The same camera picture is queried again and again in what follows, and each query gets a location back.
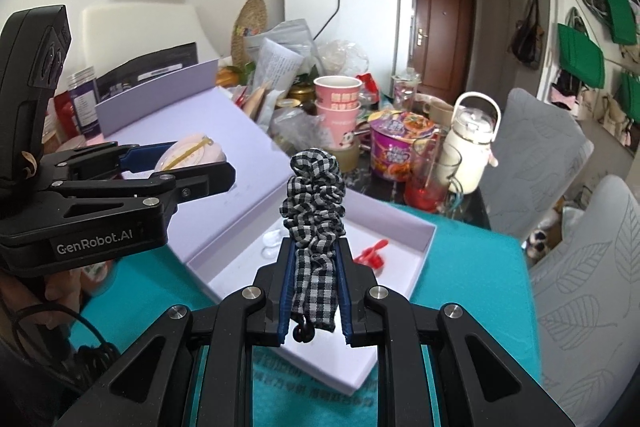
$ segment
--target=leaf-patterned chair cover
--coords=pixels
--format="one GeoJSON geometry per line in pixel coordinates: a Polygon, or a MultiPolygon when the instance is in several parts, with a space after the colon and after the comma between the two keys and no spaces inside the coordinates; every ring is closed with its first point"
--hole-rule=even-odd
{"type": "Polygon", "coordinates": [[[600,182],[530,279],[543,387],[577,427],[597,427],[640,363],[640,205],[625,182],[600,182]]]}
{"type": "Polygon", "coordinates": [[[593,152],[568,111],[512,89],[480,191],[491,229],[526,240],[593,152]]]}

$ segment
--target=pink paper cup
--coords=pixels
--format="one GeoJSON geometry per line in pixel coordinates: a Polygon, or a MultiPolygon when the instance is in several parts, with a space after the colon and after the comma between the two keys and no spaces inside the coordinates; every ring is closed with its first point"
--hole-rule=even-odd
{"type": "Polygon", "coordinates": [[[330,149],[348,149],[353,145],[356,129],[356,118],[360,111],[360,103],[348,110],[327,109],[316,103],[318,116],[324,116],[320,124],[326,131],[326,146],[330,149]]]}
{"type": "Polygon", "coordinates": [[[362,81],[352,76],[319,76],[316,85],[316,104],[327,109],[348,110],[359,106],[358,93],[362,81]]]}

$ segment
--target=metal screw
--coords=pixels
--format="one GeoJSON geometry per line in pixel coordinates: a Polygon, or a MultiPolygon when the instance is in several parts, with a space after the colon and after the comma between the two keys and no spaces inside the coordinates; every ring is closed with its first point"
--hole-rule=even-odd
{"type": "Polygon", "coordinates": [[[389,295],[389,290],[387,290],[384,286],[373,286],[369,290],[369,295],[371,295],[374,299],[384,299],[389,295]]]}
{"type": "Polygon", "coordinates": [[[447,304],[444,306],[444,314],[450,319],[459,319],[462,317],[462,307],[457,304],[447,304]]]}
{"type": "Polygon", "coordinates": [[[176,304],[171,306],[166,312],[170,319],[181,319],[189,312],[189,310],[187,309],[187,306],[176,304]]]}
{"type": "Polygon", "coordinates": [[[244,290],[242,290],[242,297],[245,299],[257,299],[262,291],[258,286],[247,286],[244,290]]]}

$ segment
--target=brown door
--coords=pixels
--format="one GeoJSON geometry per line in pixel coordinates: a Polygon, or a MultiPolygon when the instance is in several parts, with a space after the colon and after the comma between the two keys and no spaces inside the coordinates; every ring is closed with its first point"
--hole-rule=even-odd
{"type": "Polygon", "coordinates": [[[465,86],[475,0],[417,0],[414,32],[420,91],[454,103],[465,86]]]}

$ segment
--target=green fabric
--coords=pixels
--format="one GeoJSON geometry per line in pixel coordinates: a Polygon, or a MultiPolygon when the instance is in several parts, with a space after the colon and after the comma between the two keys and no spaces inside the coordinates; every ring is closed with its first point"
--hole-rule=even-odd
{"type": "Polygon", "coordinates": [[[604,55],[584,33],[558,24],[560,67],[593,89],[604,87],[604,55]]]}
{"type": "Polygon", "coordinates": [[[631,120],[640,121],[640,78],[637,76],[622,73],[620,107],[631,120]]]}
{"type": "Polygon", "coordinates": [[[636,17],[629,0],[607,0],[611,19],[611,39],[616,44],[631,46],[638,42],[636,17]]]}
{"type": "MultiPolygon", "coordinates": [[[[540,381],[536,314],[518,242],[513,237],[406,206],[402,209],[438,227],[411,301],[433,308],[459,302],[540,381]]],[[[162,312],[177,303],[194,310],[211,304],[171,250],[164,247],[122,259],[110,288],[92,299],[82,315],[123,351],[162,312]]],[[[95,345],[92,334],[78,324],[72,328],[71,341],[75,346],[95,345]]],[[[277,350],[254,347],[255,427],[376,426],[377,368],[353,396],[345,396],[276,353],[277,350]]],[[[423,354],[427,356],[424,346],[423,354]]],[[[431,405],[436,412],[430,364],[427,373],[431,405]]],[[[437,415],[434,425],[440,426],[437,415]]]]}

